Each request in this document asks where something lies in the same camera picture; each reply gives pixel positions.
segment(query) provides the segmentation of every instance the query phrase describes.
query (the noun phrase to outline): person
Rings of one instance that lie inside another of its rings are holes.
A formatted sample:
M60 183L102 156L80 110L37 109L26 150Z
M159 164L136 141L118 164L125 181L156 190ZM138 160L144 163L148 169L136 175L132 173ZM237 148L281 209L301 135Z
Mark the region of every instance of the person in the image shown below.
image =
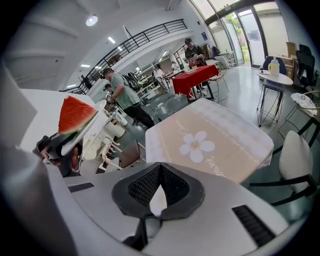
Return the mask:
M147 128L153 127L154 121L141 108L140 99L136 92L129 87L128 81L122 75L115 74L115 71L109 67L105 68L102 74L110 81L111 90L114 92L107 102L113 104L116 100L129 117L138 120Z
M81 75L82 81L81 84L85 85L85 87L88 88L88 90L90 90L90 88L92 87L92 84L89 82L88 77L84 77L84 75Z
M104 89L103 89L104 91L107 91L108 92L108 94L113 94L114 92L112 91L112 87L111 87L111 84L110 83L107 83L105 86L104 86ZM135 118L133 118L133 123L132 123L132 125L133 126L136 126L136 125L138 125L140 122L137 120L137 119L135 119Z
M180 70L180 67L179 67L178 64L175 63L174 61L172 61L171 68L172 68L172 71L178 71L178 70Z
M204 51L202 50L202 48L194 44L191 38L186 38L184 40L184 43L187 47L184 50L184 53L185 53L186 59L188 60L190 69L193 66L197 66L197 67L206 66L207 63L206 63ZM199 85L197 85L196 88L197 88L197 91L200 92L200 89L203 89L207 86L209 86L209 82L204 81L202 83L202 88L200 88Z
M165 73L162 72L159 63L155 65L155 70L153 70L153 76L158 81L159 85L162 87L164 92L168 93L169 89L165 80Z

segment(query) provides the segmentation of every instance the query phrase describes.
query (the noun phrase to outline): white tablecloth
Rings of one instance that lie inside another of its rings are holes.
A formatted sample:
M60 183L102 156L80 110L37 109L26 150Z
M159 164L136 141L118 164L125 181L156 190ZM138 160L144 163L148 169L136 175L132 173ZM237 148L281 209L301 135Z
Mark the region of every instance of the white tablecloth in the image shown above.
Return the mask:
M145 133L146 161L167 162L243 182L271 162L274 143L229 109L199 99Z

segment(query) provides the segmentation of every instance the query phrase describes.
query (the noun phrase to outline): balcony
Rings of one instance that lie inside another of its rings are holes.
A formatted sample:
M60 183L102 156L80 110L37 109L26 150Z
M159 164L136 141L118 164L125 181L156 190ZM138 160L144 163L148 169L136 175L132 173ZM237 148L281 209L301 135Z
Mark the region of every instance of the balcony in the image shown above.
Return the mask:
M165 35L186 30L187 27L184 23L183 19L177 19L173 21L169 21L166 23L162 23L160 25L151 27L143 32L140 32L128 40L122 42L118 46L116 46L112 51L110 51L107 55L105 55L94 68L86 76L92 86L100 79L101 73L105 68L111 68L115 65L119 60L123 57L132 53L139 47L155 40ZM63 92L77 93L86 95L89 89L84 85L80 84L78 87L70 88L63 90Z

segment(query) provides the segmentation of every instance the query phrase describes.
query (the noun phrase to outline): floor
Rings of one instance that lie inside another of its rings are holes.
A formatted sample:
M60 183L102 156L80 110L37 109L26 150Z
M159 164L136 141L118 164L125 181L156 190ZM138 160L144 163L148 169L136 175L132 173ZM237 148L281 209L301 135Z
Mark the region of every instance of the floor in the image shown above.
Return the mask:
M258 126L257 119L257 105L261 95L262 81L256 75L257 69L253 69L247 66L239 66L228 69L225 75L225 82L229 89L229 97L221 101L219 104L227 107L233 112L237 113L248 122L255 126ZM150 106L144 106L144 110L152 115L153 120L158 123L159 119L163 120L171 115L172 112L177 112L180 109L188 105L185 96L174 99L175 94L172 83L169 84L171 91L169 93L163 93L150 100ZM210 87L212 91L217 90L216 82L211 82ZM280 116L280 120L277 124L269 124L261 127L261 129L267 133L273 140L274 148L278 148L284 142L283 138L278 132L279 127L284 123L286 115L294 107L294 102L291 100L290 95L294 90L290 87L285 88L283 97L283 107ZM227 89L224 82L219 83L220 99L227 95ZM276 97L275 91L269 91L266 100L265 107L269 108L274 102ZM132 126L132 119L127 117L129 124L125 127L126 133L117 140L120 143L121 148L125 149L133 140L137 139L141 144L145 144L145 131L146 128L142 124L138 126ZM295 115L291 119L299 128L301 128L308 118L301 112L296 111ZM282 131L286 134L289 130L295 130L289 123L287 123ZM314 127L309 131L307 141L310 139ZM320 142L316 140L311 147L313 153L313 176L316 181L319 180L320 173ZM258 169L248 180L242 185L248 190L264 199L265 201L272 203L289 197L292 193L291 189L287 186L279 187L250 187L250 182L269 182L278 181L280 179L278 173L280 153L273 156L270 166L262 169ZM299 200L277 206L276 209L289 221L293 222L298 220L301 216L307 214L312 208L313 199L307 199L305 197Z

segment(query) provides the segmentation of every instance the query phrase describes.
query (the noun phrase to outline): backpack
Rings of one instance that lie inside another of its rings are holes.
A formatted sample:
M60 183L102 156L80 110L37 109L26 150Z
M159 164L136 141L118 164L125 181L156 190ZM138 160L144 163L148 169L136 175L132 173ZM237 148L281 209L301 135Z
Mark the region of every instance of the backpack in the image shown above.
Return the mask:
M220 54L220 50L215 47L215 46L212 46L212 58L214 59L215 56L218 56Z
M140 90L140 87L138 86L137 82L135 81L135 79L133 77L130 77L125 74L123 74L122 76L123 76L124 80L127 82L127 84L125 84L125 86L128 85L135 92L138 92Z

